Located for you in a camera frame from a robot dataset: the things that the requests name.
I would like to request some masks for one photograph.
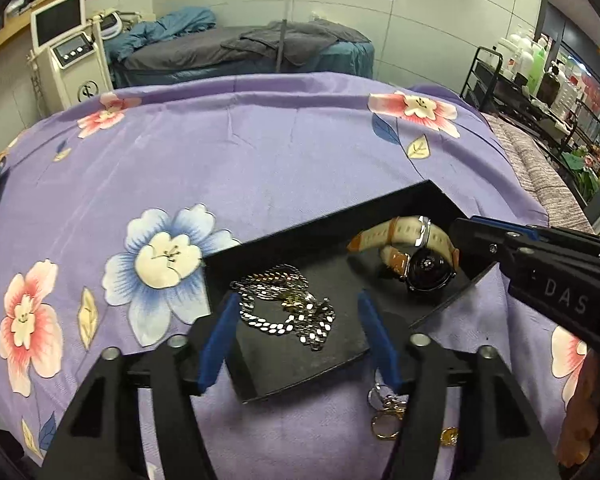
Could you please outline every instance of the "purple bed sheet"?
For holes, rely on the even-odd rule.
[[[546,224],[480,115],[443,88],[394,91],[334,73],[129,88],[20,136],[0,185],[0,415],[33,460],[104,348],[152,348],[208,312],[206,254],[423,179],[467,216]],[[576,373],[554,376],[555,324],[506,286],[493,269],[426,330],[495,346],[555,445]],[[392,443],[370,431],[372,378],[365,358],[242,405],[223,367],[192,401],[218,478],[380,478]],[[149,392],[140,403],[160,479]],[[446,425],[458,405],[451,392]]]

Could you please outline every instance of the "open box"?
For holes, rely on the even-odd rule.
[[[360,231],[397,216],[420,215],[447,233],[453,220],[466,218],[427,180],[206,258],[206,290],[212,308],[233,280],[290,264],[307,278],[309,292],[319,300],[329,298],[336,313],[324,347],[315,352],[293,333],[272,336],[240,321],[226,363],[242,400],[268,396],[360,357],[368,349],[358,320],[357,300],[363,288],[383,310],[417,326],[487,273],[488,261],[461,254],[461,269],[446,287],[418,294],[388,271],[378,250],[347,253],[346,245]],[[272,323],[282,323],[287,316],[277,301],[256,300],[253,313]]]

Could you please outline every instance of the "wristwatch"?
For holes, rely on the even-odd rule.
[[[409,256],[394,247],[416,248]],[[380,258],[411,290],[430,292],[445,286],[458,272],[460,251],[448,235],[426,216],[398,217],[357,234],[347,250],[358,253],[381,248]]]

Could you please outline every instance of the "screw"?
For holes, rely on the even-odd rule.
[[[167,344],[171,348],[182,348],[184,345],[187,344],[187,336],[182,334],[172,335],[167,341]]]
[[[426,334],[413,334],[409,341],[416,346],[427,346],[431,343],[430,337]]]
[[[113,361],[120,355],[120,348],[116,348],[115,346],[110,346],[109,348],[105,348],[100,354],[105,361]]]
[[[493,359],[498,355],[498,351],[493,346],[489,345],[481,346],[478,349],[478,353],[485,359]]]

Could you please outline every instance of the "gray blanket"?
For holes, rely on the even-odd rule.
[[[284,58],[302,66],[338,41],[370,43],[353,28],[327,20],[311,23],[290,22],[285,35]],[[275,59],[280,42],[280,22],[266,27],[221,27],[189,34],[182,38],[147,45],[128,57],[128,70],[186,70],[225,61],[269,57]]]

